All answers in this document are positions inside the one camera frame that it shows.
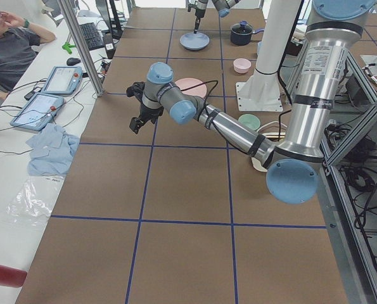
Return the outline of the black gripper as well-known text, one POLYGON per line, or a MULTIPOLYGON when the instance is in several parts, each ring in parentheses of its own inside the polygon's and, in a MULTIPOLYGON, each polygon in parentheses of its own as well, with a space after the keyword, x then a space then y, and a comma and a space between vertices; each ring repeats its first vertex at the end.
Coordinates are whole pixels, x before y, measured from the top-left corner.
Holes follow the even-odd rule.
POLYGON ((139 116, 131 118, 129 128, 131 129, 131 131, 133 131, 133 133, 138 134, 142 125, 149 121, 152 124, 156 124, 158 118, 161 117, 162 114, 163 106, 159 105, 158 108, 150 108, 149 106, 146 106, 143 102, 141 102, 139 116))
POLYGON ((188 0, 188 12, 195 10, 195 27, 194 34, 198 33, 200 27, 201 18, 205 16, 207 9, 207 0, 188 0))

